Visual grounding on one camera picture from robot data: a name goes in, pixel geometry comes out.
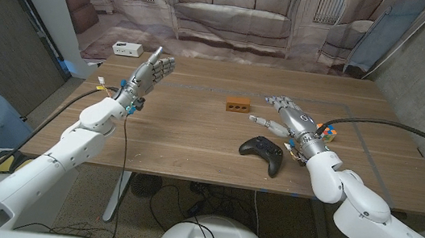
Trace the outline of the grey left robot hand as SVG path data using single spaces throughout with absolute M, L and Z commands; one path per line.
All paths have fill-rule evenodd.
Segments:
M 176 61 L 173 57 L 160 58 L 162 47 L 159 47 L 144 63 L 135 69 L 133 74 L 120 91 L 115 95 L 115 101 L 125 110 L 139 98 L 149 94 L 154 85 L 167 77 L 175 69 Z

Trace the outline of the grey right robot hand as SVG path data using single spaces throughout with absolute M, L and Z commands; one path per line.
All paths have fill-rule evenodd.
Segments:
M 265 98 L 265 101 L 273 105 L 283 123 L 249 115 L 251 121 L 265 126 L 276 136 L 292 138 L 299 144 L 299 152 L 306 159 L 310 160 L 313 156 L 328 151 L 325 143 L 315 134 L 316 123 L 292 99 L 286 96 L 272 96 Z

